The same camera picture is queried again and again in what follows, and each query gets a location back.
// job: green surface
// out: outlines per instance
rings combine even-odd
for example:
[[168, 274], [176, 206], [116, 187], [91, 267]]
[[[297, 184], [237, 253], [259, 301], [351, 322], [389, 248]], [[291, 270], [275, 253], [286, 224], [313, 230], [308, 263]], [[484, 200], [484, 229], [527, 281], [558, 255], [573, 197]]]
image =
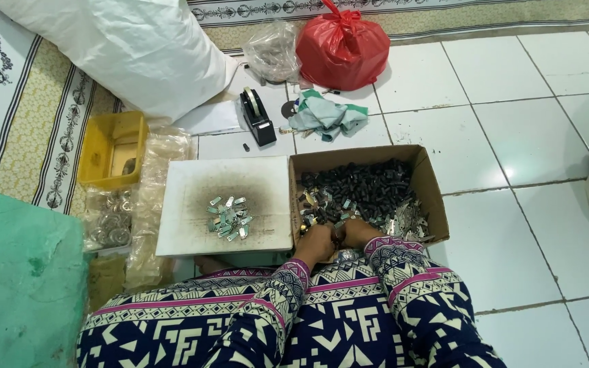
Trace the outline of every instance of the green surface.
[[88, 264], [75, 217], [0, 195], [0, 367], [75, 366]]

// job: white board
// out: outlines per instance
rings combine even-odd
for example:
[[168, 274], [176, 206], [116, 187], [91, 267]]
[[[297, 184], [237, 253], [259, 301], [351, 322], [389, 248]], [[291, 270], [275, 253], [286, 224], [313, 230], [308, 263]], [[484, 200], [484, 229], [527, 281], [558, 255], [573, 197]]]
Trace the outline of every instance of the white board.
[[[287, 156], [169, 163], [156, 255], [204, 255], [292, 248]], [[208, 231], [217, 196], [245, 197], [249, 236], [229, 242]]]

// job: tape roll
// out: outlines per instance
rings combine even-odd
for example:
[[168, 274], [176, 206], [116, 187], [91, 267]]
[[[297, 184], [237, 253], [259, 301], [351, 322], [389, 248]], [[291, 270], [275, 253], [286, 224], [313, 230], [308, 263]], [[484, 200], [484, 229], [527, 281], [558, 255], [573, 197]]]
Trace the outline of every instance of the tape roll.
[[260, 116], [260, 112], [258, 112], [258, 103], [256, 102], [256, 97], [253, 95], [253, 92], [251, 92], [251, 88], [245, 87], [245, 93], [250, 98], [251, 107], [253, 107], [254, 113], [256, 116]]

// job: white tile floor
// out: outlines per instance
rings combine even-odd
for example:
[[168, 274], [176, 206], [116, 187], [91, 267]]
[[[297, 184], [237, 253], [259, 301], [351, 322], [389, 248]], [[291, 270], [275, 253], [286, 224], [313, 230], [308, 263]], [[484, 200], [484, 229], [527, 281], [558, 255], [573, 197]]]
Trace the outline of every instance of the white tile floor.
[[[391, 56], [374, 86], [325, 95], [369, 108], [353, 137], [285, 135], [259, 149], [247, 132], [205, 136], [199, 159], [427, 147], [451, 236], [429, 253], [466, 281], [483, 337], [509, 367], [589, 367], [589, 32], [395, 46]], [[298, 86], [236, 78], [279, 126]], [[194, 272], [183, 265], [179, 274]]]

